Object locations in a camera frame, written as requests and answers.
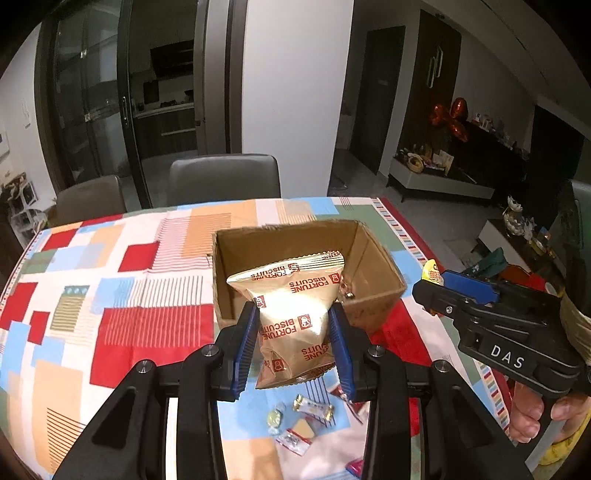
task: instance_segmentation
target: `kitchen cabinet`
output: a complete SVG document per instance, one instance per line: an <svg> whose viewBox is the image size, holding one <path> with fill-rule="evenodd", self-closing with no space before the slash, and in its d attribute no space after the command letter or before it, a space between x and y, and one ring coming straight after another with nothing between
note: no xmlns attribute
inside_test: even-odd
<svg viewBox="0 0 591 480"><path fill-rule="evenodd" d="M452 104L461 45L458 31L421 10L413 81L398 148L431 143L434 128L429 114L438 103L445 108Z"/></svg>
<svg viewBox="0 0 591 480"><path fill-rule="evenodd" d="M157 155L197 150L192 103L181 103L134 115L140 160Z"/></svg>

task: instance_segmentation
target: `finger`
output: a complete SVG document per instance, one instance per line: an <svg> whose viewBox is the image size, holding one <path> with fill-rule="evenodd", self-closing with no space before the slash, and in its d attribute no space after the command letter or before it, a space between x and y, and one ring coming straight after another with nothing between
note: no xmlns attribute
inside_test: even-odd
<svg viewBox="0 0 591 480"><path fill-rule="evenodd" d="M540 431L540 423L513 406L511 408L509 428L524 437L534 438Z"/></svg>
<svg viewBox="0 0 591 480"><path fill-rule="evenodd" d="M515 440L516 442L519 442L519 443L528 443L531 440L531 438L529 438L528 436L523 435L521 432L511 428L511 424L509 424L509 432L508 433L509 433L509 438L511 440Z"/></svg>
<svg viewBox="0 0 591 480"><path fill-rule="evenodd" d="M568 420L582 412L587 412L591 406L591 399L580 393L571 393L561 398L552 407L552 420Z"/></svg>
<svg viewBox="0 0 591 480"><path fill-rule="evenodd" d="M517 406L521 413L534 420L539 420L544 412L544 402L538 394L520 383L515 384L513 405Z"/></svg>
<svg viewBox="0 0 591 480"><path fill-rule="evenodd" d="M554 439L554 443L562 442L562 440L567 439L570 436L573 436L574 433L583 424L583 421L585 420L586 416L587 416L587 412L583 411L583 412L575 415L574 417L568 419L565 422L564 426L562 427L562 430L560 430L560 433Z"/></svg>

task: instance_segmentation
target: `red balloon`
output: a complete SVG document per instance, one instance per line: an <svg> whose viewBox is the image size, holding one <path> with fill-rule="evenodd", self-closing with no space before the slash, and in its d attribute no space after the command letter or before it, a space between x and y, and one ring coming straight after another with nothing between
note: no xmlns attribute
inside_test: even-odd
<svg viewBox="0 0 591 480"><path fill-rule="evenodd" d="M466 131L466 127L464 127L458 120L455 118L450 118L447 122L447 127L454 137L459 138L464 143L468 141L468 132Z"/></svg>
<svg viewBox="0 0 591 480"><path fill-rule="evenodd" d="M452 103L452 107L449 109L449 114L457 120L466 120L468 118L468 104L466 99L462 97L456 98Z"/></svg>
<svg viewBox="0 0 591 480"><path fill-rule="evenodd" d="M433 111L429 115L429 121L432 126L440 127L449 119L449 112L442 104L438 103L433 107Z"/></svg>

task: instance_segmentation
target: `gray leather chair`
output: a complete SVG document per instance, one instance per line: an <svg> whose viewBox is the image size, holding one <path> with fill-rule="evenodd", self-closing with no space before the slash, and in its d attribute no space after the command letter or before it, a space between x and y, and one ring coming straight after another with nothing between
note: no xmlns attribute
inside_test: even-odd
<svg viewBox="0 0 591 480"><path fill-rule="evenodd" d="M117 175L107 175L74 185L57 194L58 225L127 212Z"/></svg>
<svg viewBox="0 0 591 480"><path fill-rule="evenodd" d="M279 170L271 155L235 154L177 160L168 175L168 206L221 200L279 198Z"/></svg>

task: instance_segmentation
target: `white wall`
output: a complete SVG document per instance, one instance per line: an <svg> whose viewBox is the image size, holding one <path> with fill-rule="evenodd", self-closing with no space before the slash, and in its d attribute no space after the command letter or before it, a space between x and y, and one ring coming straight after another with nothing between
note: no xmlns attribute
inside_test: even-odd
<svg viewBox="0 0 591 480"><path fill-rule="evenodd" d="M384 153L379 166L383 175L388 175L392 156L396 153L402 123L406 114L410 86L413 81L414 59L417 53L418 23L422 2L418 0L357 0L353 15L351 45L345 79L343 101L353 117L357 110L365 41L367 32L380 28L404 25L404 48L398 75L396 97L392 107L392 117Z"/></svg>
<svg viewBox="0 0 591 480"><path fill-rule="evenodd" d="M534 101L517 78L482 43L462 33L453 98L464 97L470 116L488 114L502 119L511 143L524 145Z"/></svg>
<svg viewBox="0 0 591 480"><path fill-rule="evenodd" d="M39 28L31 32L0 79L0 122L6 129L10 146L10 152L0 163L0 183L26 172L39 198L35 208L44 210L53 204L56 193L47 173L35 114L34 72ZM21 102L29 112L31 124L28 127L23 125Z"/></svg>
<svg viewBox="0 0 591 480"><path fill-rule="evenodd" d="M574 174L574 179L591 184L591 141L588 138L583 141L579 166Z"/></svg>
<svg viewBox="0 0 591 480"><path fill-rule="evenodd" d="M273 155L284 197L326 195L353 0L249 0L242 148Z"/></svg>

